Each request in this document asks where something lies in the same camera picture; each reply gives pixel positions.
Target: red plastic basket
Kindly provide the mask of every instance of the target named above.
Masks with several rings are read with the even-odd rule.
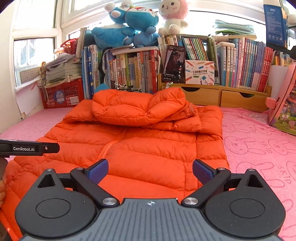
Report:
[[[64,52],[68,54],[76,54],[78,39],[70,39],[61,45],[64,48]]]
[[[84,99],[82,79],[46,88],[45,93],[42,87],[39,87],[39,89],[45,109],[74,107]]]

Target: pink and white plush toy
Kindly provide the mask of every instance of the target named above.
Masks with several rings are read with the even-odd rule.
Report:
[[[188,23],[184,20],[189,12],[186,0],[163,0],[159,6],[159,14],[165,20],[162,28],[158,30],[159,35],[178,35],[183,33]]]

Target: triangular hole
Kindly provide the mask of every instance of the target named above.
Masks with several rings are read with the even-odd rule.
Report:
[[[50,174],[47,174],[39,183],[38,188],[53,187],[54,185],[55,184],[54,184],[54,180],[52,179],[52,176]]]
[[[261,182],[258,180],[257,176],[254,174],[250,175],[250,178],[247,183],[248,187],[254,187],[254,188],[263,188],[263,185]]]

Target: person on phone screen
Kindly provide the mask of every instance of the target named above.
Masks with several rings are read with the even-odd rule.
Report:
[[[182,63],[179,61],[180,53],[173,51],[168,60],[165,73],[166,74],[179,74],[182,70]]]

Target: silver bolt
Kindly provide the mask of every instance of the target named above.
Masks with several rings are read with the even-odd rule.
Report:
[[[107,206],[112,206],[116,203],[117,203],[117,200],[113,197],[107,197],[107,198],[103,199],[103,204],[105,204]]]
[[[184,199],[184,203],[187,205],[196,205],[198,204],[198,200],[195,197],[187,197]]]

